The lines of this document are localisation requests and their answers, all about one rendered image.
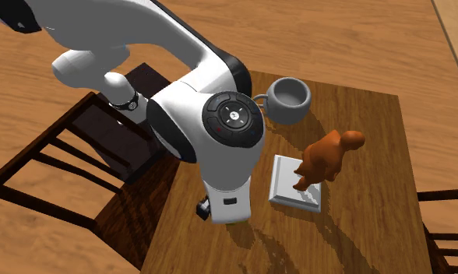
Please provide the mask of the white square box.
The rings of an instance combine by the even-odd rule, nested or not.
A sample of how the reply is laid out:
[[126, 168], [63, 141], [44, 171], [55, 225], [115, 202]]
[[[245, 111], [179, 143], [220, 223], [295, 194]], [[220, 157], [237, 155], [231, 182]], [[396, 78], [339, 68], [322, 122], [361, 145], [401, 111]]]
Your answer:
[[293, 188], [301, 179], [294, 172], [302, 160], [288, 156], [275, 155], [270, 182], [269, 202], [303, 209], [310, 212], [321, 212], [321, 184], [311, 184], [305, 191]]

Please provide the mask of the grey cup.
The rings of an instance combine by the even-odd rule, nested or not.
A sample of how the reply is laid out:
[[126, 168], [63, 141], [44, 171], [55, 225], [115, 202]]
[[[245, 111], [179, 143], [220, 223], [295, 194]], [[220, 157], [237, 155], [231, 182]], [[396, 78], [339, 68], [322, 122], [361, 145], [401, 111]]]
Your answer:
[[281, 125], [294, 125], [308, 113], [312, 93], [302, 80], [283, 77], [274, 81], [266, 93], [252, 99], [263, 99], [259, 107], [264, 110], [268, 119]]

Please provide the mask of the brown wooden table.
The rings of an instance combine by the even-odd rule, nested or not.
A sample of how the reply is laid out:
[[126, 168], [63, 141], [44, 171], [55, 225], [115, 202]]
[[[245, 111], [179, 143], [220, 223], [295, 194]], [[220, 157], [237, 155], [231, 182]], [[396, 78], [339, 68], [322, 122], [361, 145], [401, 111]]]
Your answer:
[[[400, 103], [395, 95], [310, 82], [296, 125], [268, 122], [251, 181], [251, 218], [218, 225], [194, 213], [199, 168], [182, 163], [140, 274], [432, 274]], [[298, 158], [337, 130], [360, 131], [312, 213], [269, 201], [273, 158]]]

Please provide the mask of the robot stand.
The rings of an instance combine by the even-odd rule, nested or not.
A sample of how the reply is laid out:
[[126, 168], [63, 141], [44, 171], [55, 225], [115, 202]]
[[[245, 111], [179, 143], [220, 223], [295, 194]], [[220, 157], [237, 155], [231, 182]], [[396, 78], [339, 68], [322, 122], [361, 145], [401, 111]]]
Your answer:
[[147, 63], [142, 63], [125, 75], [132, 88], [150, 99], [171, 82], [159, 72], [151, 68]]

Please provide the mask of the dark wooden chair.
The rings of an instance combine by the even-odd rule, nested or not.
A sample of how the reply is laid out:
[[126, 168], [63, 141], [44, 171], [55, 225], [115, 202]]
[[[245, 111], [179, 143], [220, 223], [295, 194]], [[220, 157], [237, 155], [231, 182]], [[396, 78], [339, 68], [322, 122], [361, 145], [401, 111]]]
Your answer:
[[154, 147], [155, 144], [149, 132], [110, 107], [101, 95], [90, 92], [0, 168], [0, 199], [92, 230], [97, 225], [96, 220], [8, 187], [5, 182], [34, 160], [119, 194], [123, 188], [42, 150], [54, 146], [125, 184], [132, 184], [164, 154], [163, 149]]
[[[420, 191], [419, 202], [458, 200], [458, 189], [441, 191]], [[458, 274], [458, 265], [450, 265], [446, 257], [458, 257], [458, 249], [439, 248], [436, 241], [458, 241], [458, 233], [430, 233], [423, 225], [432, 274]]]

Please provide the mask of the orange figure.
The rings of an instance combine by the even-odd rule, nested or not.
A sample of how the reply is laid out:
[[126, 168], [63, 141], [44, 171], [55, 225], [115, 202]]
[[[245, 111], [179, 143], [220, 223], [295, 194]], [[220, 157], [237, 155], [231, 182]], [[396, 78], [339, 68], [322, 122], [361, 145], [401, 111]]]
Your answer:
[[311, 184], [324, 180], [334, 181], [341, 171], [344, 154], [359, 149], [364, 144], [365, 136], [361, 132], [346, 131], [340, 134], [337, 130], [332, 130], [304, 150], [302, 162], [294, 171], [301, 178], [293, 188], [305, 191]]

